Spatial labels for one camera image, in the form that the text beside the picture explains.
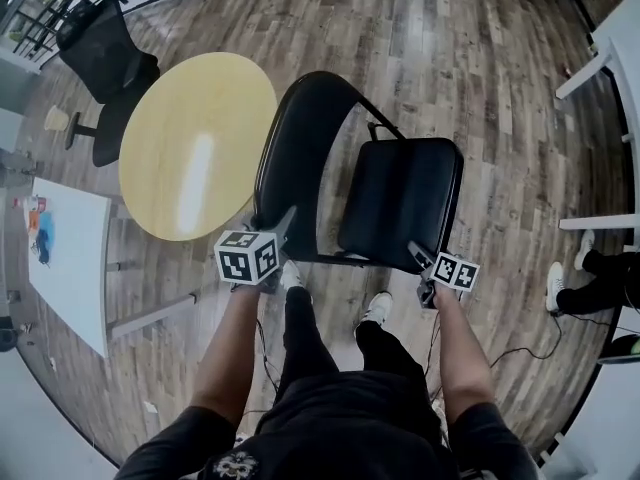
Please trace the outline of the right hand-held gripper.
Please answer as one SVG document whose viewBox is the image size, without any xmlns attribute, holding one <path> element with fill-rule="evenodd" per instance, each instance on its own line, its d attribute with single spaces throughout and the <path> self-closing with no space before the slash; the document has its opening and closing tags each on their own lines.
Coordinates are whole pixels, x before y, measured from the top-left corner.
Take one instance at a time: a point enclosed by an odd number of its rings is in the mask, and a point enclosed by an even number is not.
<svg viewBox="0 0 640 480">
<path fill-rule="evenodd" d="M 478 264 L 443 252 L 440 252 L 435 258 L 432 253 L 413 240 L 408 242 L 407 248 L 422 269 L 421 281 L 417 289 L 417 296 L 422 308 L 435 308 L 433 299 L 437 284 L 457 292 L 471 292 L 473 290 L 480 272 Z"/>
</svg>

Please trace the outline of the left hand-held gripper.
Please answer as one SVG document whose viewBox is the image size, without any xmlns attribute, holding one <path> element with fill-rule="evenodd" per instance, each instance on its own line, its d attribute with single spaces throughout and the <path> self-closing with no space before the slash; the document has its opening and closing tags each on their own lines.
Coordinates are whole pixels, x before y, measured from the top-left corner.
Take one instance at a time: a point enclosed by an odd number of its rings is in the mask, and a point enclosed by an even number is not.
<svg viewBox="0 0 640 480">
<path fill-rule="evenodd" d="M 258 287 L 274 294 L 283 263 L 281 249 L 295 221 L 297 207 L 291 206 L 276 226 L 267 231 L 225 230 L 214 245 L 220 280 L 232 292 L 242 286 Z"/>
</svg>

